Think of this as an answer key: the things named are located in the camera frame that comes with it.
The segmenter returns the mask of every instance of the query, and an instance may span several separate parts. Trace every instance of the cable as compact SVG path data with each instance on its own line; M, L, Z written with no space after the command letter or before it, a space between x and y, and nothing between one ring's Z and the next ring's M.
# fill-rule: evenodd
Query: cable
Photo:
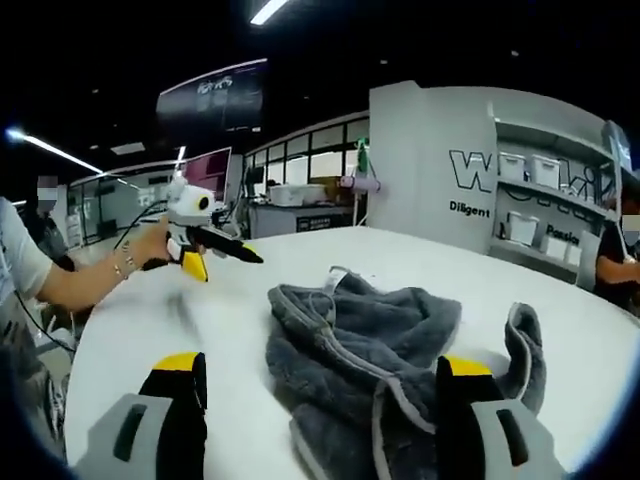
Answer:
M18 301L20 302L20 305L22 305L22 309L26 312L26 314L29 316L29 318L31 319L31 321L33 322L33 324L38 328L38 330L40 330L47 338L49 338L49 340L51 340L53 343L55 343L56 345L58 345L59 347L65 349L67 352L70 353L76 353L76 351L69 347L68 345L56 340L55 338L53 338L51 335L49 335L44 328L42 328L38 322L36 321L35 318L33 318L33 315L31 315L31 312L29 311L29 309L27 308L27 306L24 304L24 302L22 301L22 297L20 297L20 294L18 294L18 292L15 292L16 297L18 298Z
M125 239L125 237L129 234L129 232L131 231L131 229L133 227L136 226L136 224L138 223L138 221L144 217L145 215L147 215L149 213L149 210L151 210L152 208L157 207L158 205L162 205L163 203L167 203L166 200L159 200L157 202L152 203L151 205L149 205L147 208L145 208L142 213L140 215L138 215L135 220L133 222L131 222L131 224L127 227L127 229L124 231L124 233L122 234L122 236L120 237L120 240L118 240L118 243L116 243L116 246L113 247L114 250L116 250L120 244L122 243L122 241Z

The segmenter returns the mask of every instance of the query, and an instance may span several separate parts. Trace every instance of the white shirt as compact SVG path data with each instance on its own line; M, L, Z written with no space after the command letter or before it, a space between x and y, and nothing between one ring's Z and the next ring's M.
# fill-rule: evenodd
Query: white shirt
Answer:
M0 294L12 281L25 298L33 298L42 289L53 261L31 239L16 208L1 197L0 232Z

